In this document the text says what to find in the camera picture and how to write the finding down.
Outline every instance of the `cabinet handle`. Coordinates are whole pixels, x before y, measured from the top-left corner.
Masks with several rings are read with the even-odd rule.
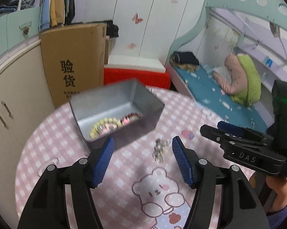
[[[3,126],[6,128],[6,129],[8,129],[8,126],[6,125],[6,123],[4,122],[4,120],[3,120],[3,118],[0,116],[0,120],[1,120],[1,122],[2,122],[2,124],[3,124]]]
[[[13,119],[13,115],[11,114],[11,112],[10,112],[10,110],[9,110],[8,106],[6,105],[6,103],[5,103],[4,101],[1,101],[1,104],[2,104],[2,105],[4,105],[4,107],[5,107],[5,108],[6,108],[6,110],[8,111],[8,113],[9,113],[9,117]]]
[[[20,26],[19,26],[19,29],[20,29],[20,30],[24,30],[26,27],[31,27],[31,26],[32,26],[32,21],[26,22],[26,23],[20,25]]]
[[[23,35],[28,35],[30,28],[32,26],[32,22],[27,22],[25,24],[22,24],[21,26],[19,26],[19,29],[22,30],[22,34]]]

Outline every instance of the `teal bed frame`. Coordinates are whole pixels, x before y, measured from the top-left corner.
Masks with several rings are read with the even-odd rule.
[[[178,51],[182,45],[192,41],[203,30],[212,8],[224,8],[253,15],[277,24],[287,31],[287,15],[284,15],[279,11],[279,7],[281,6],[284,6],[287,9],[287,5],[283,0],[267,0],[265,6],[259,5],[258,0],[204,0],[199,20],[189,32],[176,38],[172,43],[166,64],[174,51]]]

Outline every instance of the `screw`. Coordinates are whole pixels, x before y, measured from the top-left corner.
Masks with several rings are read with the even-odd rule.
[[[47,171],[53,171],[55,169],[55,166],[52,164],[52,165],[49,165],[47,167]]]
[[[79,164],[86,164],[87,163],[87,158],[81,158],[79,160]]]
[[[199,164],[201,164],[201,165],[207,165],[207,160],[201,158],[201,159],[199,160]]]
[[[240,168],[237,165],[233,165],[232,170],[237,172],[240,170]]]

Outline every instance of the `green blanket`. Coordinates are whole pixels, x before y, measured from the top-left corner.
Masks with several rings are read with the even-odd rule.
[[[245,106],[251,106],[255,102],[258,102],[261,94],[261,81],[260,76],[256,70],[256,67],[249,57],[249,55],[238,55],[238,60],[243,67],[247,77],[247,88],[238,94],[231,95],[233,101],[243,104]]]

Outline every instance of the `pink pillow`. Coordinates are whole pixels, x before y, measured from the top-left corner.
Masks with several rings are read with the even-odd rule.
[[[230,95],[235,95],[244,89],[247,88],[247,77],[244,69],[237,56],[233,54],[229,54],[225,59],[225,66],[232,76],[232,84],[229,84],[223,77],[221,77],[218,73],[214,72],[213,76],[216,81],[219,83],[220,87],[223,91]]]

